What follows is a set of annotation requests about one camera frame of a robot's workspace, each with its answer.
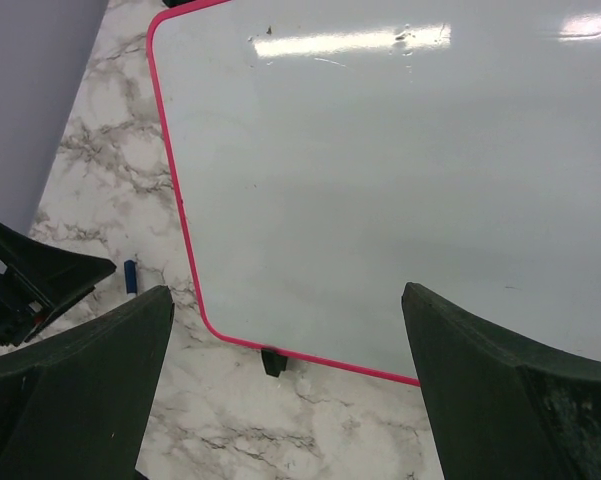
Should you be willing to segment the blue white marker pen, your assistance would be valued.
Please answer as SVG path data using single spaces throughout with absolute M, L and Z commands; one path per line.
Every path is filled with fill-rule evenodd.
M 138 295 L 136 263 L 134 260 L 126 260 L 123 267 L 126 295 L 128 298 L 135 298 Z

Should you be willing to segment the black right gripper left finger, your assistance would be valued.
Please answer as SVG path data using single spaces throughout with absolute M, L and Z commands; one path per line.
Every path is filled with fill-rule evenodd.
M 174 317 L 166 286 L 0 356 L 0 479 L 139 479 Z

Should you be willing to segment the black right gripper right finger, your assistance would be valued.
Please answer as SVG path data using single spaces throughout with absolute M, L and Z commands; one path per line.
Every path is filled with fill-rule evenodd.
M 447 479 L 601 479 L 601 362 L 406 285 L 402 311 Z

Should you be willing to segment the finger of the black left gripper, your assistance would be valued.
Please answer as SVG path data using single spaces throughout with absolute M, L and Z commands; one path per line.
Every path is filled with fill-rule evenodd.
M 32 240 L 0 223 L 0 260 L 31 264 L 48 285 L 50 314 L 47 328 L 116 271 L 109 259 L 78 254 Z

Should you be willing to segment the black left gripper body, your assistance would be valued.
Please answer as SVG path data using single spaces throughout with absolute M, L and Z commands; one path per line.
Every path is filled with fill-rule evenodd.
M 50 314 L 48 285 L 29 262 L 0 273 L 0 346 L 19 346 L 37 335 Z

